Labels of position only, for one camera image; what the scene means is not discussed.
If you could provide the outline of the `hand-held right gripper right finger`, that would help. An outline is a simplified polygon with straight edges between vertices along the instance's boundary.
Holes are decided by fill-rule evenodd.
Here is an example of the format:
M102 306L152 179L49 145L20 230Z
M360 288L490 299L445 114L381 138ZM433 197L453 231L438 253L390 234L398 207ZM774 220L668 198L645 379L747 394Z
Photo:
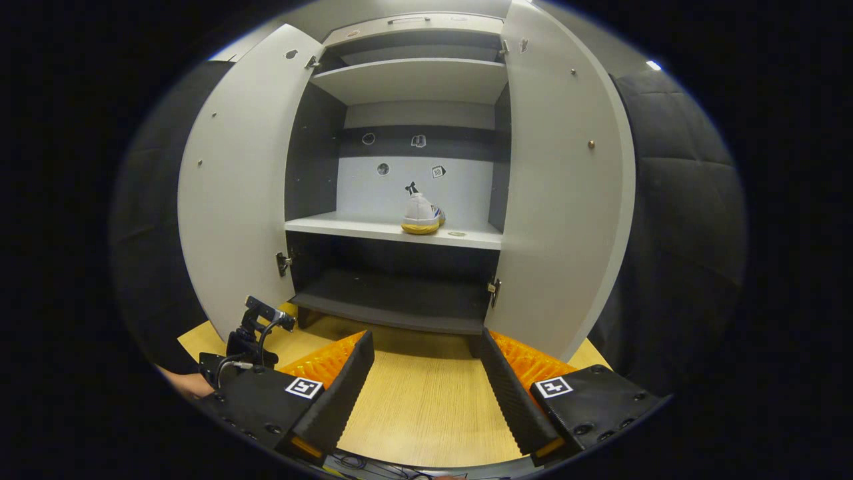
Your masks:
M488 329L479 359L521 455L536 467L599 449L667 404L606 365L577 369Z

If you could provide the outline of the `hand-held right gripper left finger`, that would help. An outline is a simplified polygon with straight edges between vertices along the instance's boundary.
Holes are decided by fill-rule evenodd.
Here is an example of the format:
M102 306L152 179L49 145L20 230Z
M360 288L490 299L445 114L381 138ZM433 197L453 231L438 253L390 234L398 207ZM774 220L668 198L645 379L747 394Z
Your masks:
M262 449L320 467L336 449L374 359L374 337L360 331L279 369L227 361L201 409Z

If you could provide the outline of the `grey cabinet door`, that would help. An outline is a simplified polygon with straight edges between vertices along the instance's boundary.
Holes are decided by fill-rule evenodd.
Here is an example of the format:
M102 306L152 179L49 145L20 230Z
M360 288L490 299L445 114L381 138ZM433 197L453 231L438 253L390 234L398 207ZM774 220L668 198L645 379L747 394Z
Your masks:
M183 258L197 299L226 341L247 297L276 307L295 294L279 273L285 173L299 101L323 46L281 25L215 85L196 116L179 173Z
M508 204L484 324L569 361L622 265L636 198L630 121L588 47L530 0L502 39L511 113Z

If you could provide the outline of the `white shoe yellow sole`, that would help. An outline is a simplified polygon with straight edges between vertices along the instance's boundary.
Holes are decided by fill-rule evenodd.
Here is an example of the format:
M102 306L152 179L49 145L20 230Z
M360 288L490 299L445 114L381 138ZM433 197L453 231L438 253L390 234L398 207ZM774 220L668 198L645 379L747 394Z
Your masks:
M401 223L404 232L415 236L426 236L438 231L446 221L444 211L430 203L421 193L411 193Z

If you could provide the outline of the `black backdrop cloth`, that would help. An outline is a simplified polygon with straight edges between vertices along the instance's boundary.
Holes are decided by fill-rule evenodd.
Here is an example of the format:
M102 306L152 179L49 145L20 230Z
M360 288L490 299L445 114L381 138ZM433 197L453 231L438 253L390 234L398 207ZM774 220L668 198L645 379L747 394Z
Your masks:
M128 148L107 228L119 310L150 361L195 373L177 337L207 321L177 224L183 149L231 70L206 61L163 97ZM589 339L625 379L665 396L709 368L742 288L748 215L731 152L667 73L614 79L634 129L636 201L622 267Z

